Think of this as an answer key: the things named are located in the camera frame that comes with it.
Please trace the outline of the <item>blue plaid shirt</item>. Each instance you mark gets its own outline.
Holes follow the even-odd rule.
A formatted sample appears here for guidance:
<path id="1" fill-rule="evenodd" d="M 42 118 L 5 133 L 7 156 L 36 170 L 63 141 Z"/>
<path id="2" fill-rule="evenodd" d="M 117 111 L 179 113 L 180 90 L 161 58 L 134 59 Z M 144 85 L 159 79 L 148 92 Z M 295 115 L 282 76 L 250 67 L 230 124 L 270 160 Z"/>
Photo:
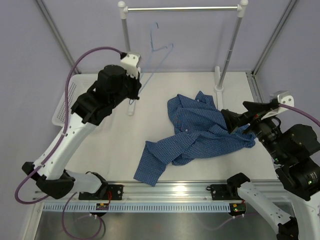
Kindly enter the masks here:
<path id="1" fill-rule="evenodd" d="M 167 165 L 184 166 L 194 159 L 220 157 L 255 146 L 255 135 L 244 125 L 229 133 L 211 95 L 199 91 L 194 99 L 178 94 L 167 102 L 174 135 L 146 141 L 134 180 L 154 187 Z"/>

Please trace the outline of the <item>light blue wire hanger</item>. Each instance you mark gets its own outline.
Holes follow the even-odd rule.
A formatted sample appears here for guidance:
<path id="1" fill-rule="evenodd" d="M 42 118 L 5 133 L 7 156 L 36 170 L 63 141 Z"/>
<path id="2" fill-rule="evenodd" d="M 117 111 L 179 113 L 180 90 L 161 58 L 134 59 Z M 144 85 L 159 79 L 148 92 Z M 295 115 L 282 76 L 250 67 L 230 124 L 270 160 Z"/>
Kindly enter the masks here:
<path id="1" fill-rule="evenodd" d="M 159 23 L 155 22 L 153 24 L 153 26 L 150 28 L 149 31 L 149 39 L 150 39 L 150 55 L 147 58 L 145 67 L 142 69 L 142 73 L 140 76 L 140 80 L 144 79 L 145 74 L 147 73 L 147 71 L 150 71 L 150 75 L 147 78 L 147 80 L 145 80 L 142 84 L 142 87 L 139 89 L 138 91 L 138 95 L 141 94 L 141 92 L 145 89 L 145 87 L 147 86 L 148 82 L 151 80 L 151 78 L 153 77 L 153 75 L 160 69 L 160 67 L 163 65 L 164 61 L 168 58 L 168 56 L 171 54 L 171 52 L 174 49 L 174 44 L 173 43 L 169 43 L 167 45 L 162 45 L 160 47 L 155 47 L 154 44 L 154 32 L 156 30 L 158 30 L 159 27 Z M 151 63 L 153 62 L 156 54 L 158 53 L 162 53 L 164 51 L 167 51 L 166 54 L 164 55 L 164 57 L 157 63 L 157 65 L 155 67 L 151 67 Z"/>

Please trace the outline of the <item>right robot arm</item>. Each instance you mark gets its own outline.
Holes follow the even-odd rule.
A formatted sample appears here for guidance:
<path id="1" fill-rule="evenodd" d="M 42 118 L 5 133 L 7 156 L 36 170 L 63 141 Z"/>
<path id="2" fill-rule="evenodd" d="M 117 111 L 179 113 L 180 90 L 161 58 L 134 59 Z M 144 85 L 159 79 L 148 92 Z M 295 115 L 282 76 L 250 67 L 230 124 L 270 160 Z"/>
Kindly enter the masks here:
<path id="1" fill-rule="evenodd" d="M 278 240 L 318 240 L 320 238 L 320 167 L 311 156 L 320 150 L 317 134 L 309 125 L 295 124 L 282 132 L 273 120 L 282 110 L 291 110 L 313 121 L 310 114 L 273 99 L 269 103 L 243 102 L 246 112 L 221 110 L 229 133 L 248 125 L 244 133 L 254 133 L 272 157 L 278 180 L 291 203 L 294 215 L 277 207 L 244 174 L 226 181 L 230 198 L 251 205 L 273 228 Z"/>

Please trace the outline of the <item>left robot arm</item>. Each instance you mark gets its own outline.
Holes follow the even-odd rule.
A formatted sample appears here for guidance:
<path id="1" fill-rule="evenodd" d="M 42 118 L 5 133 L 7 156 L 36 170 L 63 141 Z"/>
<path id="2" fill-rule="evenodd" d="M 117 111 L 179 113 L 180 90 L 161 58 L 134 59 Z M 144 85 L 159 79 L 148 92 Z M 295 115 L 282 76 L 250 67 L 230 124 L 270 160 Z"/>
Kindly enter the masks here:
<path id="1" fill-rule="evenodd" d="M 42 157 L 23 164 L 22 170 L 48 197 L 61 199 L 78 192 L 101 200 L 107 195 L 108 182 L 101 175 L 93 171 L 72 172 L 65 167 L 85 138 L 113 109 L 125 99 L 139 99 L 140 74 L 137 66 L 105 66 L 88 90 L 78 96 L 65 116 L 67 125 Z"/>

